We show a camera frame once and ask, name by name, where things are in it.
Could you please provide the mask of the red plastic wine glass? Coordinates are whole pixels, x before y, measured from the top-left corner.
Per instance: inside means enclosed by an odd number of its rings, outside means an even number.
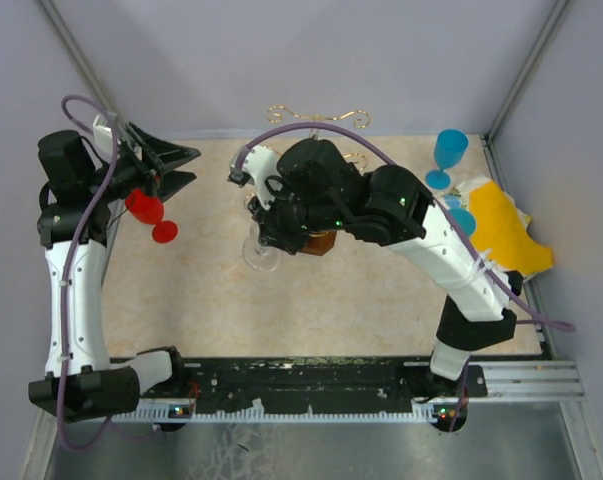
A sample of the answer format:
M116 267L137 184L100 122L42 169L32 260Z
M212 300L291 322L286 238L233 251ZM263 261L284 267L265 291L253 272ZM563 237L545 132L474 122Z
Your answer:
M134 189L125 199L125 207L137 221L152 227L151 236L155 242L167 244L177 237L178 226L164 219L165 209L159 198Z

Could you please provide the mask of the blue wine glass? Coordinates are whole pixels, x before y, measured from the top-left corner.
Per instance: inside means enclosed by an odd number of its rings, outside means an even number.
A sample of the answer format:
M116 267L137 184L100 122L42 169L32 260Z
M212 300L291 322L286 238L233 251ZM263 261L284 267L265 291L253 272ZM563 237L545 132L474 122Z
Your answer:
M443 201L453 219L460 226L467 237L471 237L476 231L477 222L473 214L469 211L458 196L446 194Z
M447 129L439 133L433 150L437 168L426 174L426 185L436 190L448 188L451 184L448 171L462 160L468 145L468 137L462 131Z

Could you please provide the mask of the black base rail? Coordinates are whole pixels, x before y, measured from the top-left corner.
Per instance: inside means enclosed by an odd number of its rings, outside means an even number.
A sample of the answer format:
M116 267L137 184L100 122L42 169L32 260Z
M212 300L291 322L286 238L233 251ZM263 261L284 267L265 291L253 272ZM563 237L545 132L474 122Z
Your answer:
M457 380L431 373L425 356L191 357L184 373L115 423L426 423L457 432L474 405L585 398L575 363L544 356L479 356Z

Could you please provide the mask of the blue wine glass front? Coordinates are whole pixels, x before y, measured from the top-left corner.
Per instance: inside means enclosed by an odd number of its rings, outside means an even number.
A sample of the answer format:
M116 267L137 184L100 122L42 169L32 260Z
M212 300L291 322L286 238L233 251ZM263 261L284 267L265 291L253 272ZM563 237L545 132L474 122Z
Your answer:
M473 214L469 211L458 196L446 194L443 201L453 219L460 226L467 237L471 237L476 231L477 222Z

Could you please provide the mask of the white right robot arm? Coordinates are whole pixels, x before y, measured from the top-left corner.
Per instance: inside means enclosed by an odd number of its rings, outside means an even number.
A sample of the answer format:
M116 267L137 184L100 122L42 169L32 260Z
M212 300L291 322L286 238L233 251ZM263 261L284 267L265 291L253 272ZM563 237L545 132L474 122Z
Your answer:
M479 264L430 190L409 170L383 165L362 173L328 140L307 138L282 156L251 147L239 170L254 185L249 211L258 241L289 255L312 235L343 231L419 267L446 293L427 380L442 396L463 383L472 352L509 340L508 305L522 277Z

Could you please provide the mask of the clear wine glass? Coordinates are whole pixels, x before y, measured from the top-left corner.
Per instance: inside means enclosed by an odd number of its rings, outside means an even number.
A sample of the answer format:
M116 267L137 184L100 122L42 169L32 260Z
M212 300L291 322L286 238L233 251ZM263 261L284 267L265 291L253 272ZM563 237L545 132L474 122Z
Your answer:
M279 265L280 253L273 247L262 245L259 234L259 225L252 223L249 235L242 244L243 260L255 270L272 272Z

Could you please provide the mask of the yellow patterned cloth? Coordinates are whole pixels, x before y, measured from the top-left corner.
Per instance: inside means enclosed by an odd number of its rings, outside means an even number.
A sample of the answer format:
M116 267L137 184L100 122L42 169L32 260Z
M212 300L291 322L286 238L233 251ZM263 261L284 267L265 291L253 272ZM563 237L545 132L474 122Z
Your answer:
M449 208L460 208L473 216L476 227L469 234L471 243L500 270L516 270L529 279L554 267L552 249L528 233L532 218L519 210L514 199L493 180L485 176L465 180L447 195L458 201L455 205L447 200Z

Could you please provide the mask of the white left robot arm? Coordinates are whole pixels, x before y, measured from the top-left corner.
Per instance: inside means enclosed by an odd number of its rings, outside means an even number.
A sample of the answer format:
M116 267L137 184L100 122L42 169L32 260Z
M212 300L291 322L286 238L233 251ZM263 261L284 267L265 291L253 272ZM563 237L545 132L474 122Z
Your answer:
M37 221L51 282L51 339L44 377L28 386L30 402L68 422L134 411L149 391L182 394L189 373L174 346L158 347L114 365L102 330L102 281L108 256L111 203L135 190L168 200L196 178L183 167L196 148L153 137L134 124L117 161L95 166L75 130L38 142L48 177Z

